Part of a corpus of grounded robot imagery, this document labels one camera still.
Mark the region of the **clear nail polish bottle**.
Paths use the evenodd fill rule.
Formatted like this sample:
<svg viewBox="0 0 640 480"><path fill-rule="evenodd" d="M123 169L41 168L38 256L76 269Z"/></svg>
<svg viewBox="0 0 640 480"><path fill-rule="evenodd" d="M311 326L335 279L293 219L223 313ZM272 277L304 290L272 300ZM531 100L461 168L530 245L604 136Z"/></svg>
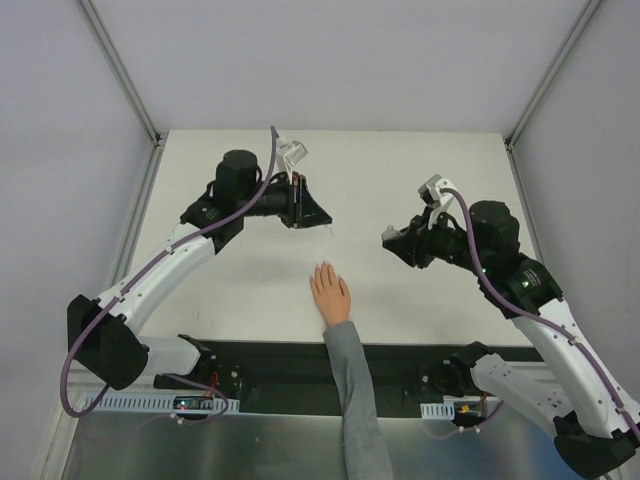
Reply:
<svg viewBox="0 0 640 480"><path fill-rule="evenodd" d="M381 234L383 242L395 239L405 234L405 228L397 230L392 225L389 225Z"/></svg>

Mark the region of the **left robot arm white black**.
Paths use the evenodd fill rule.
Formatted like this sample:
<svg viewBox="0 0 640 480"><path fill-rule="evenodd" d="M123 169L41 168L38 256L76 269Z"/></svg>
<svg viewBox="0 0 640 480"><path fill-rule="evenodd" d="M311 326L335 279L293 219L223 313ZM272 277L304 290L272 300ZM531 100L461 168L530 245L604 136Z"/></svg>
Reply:
<svg viewBox="0 0 640 480"><path fill-rule="evenodd" d="M312 198L306 178L293 167L307 153L297 142L279 144L278 171L265 177L257 157L231 150L217 165L205 192L149 263L97 298L76 297L67 309L69 351L74 360L114 390L143 375L175 374L188 388L211 379L211 352L195 339L144 337L141 330L163 300L200 265L218 254L247 217L276 216L288 228L329 225L331 216Z"/></svg>

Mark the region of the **grey sleeved forearm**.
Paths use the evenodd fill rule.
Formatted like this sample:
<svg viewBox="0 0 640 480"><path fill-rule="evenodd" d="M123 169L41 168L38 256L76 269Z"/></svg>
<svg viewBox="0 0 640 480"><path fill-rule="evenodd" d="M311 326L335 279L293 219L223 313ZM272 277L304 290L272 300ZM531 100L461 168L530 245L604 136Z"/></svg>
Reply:
<svg viewBox="0 0 640 480"><path fill-rule="evenodd" d="M347 477L391 479L393 470L378 423L373 382L354 323L327 328L324 341L341 407Z"/></svg>

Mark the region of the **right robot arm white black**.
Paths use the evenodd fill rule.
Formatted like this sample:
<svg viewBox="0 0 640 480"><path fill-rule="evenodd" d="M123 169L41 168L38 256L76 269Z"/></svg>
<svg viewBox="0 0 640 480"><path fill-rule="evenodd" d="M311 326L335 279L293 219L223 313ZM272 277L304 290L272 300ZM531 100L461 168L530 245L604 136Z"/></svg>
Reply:
<svg viewBox="0 0 640 480"><path fill-rule="evenodd" d="M639 403L600 363L546 267L520 250L519 222L497 201L469 211L467 233L429 205L401 230L388 228L382 246L413 268L434 260L473 273L484 297L529 339L558 385L517 372L496 351L473 342L428 370L443 395L482 391L497 396L542 428L564 462L584 479L612 478L639 450Z"/></svg>

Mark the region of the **person hand long nails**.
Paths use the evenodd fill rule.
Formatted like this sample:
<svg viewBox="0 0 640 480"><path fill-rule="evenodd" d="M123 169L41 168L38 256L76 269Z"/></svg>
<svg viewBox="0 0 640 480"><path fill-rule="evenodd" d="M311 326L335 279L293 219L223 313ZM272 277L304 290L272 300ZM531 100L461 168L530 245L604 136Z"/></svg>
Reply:
<svg viewBox="0 0 640 480"><path fill-rule="evenodd" d="M310 276L310 287L315 305L327 328L349 320L351 314L351 294L349 288L333 265L323 261Z"/></svg>

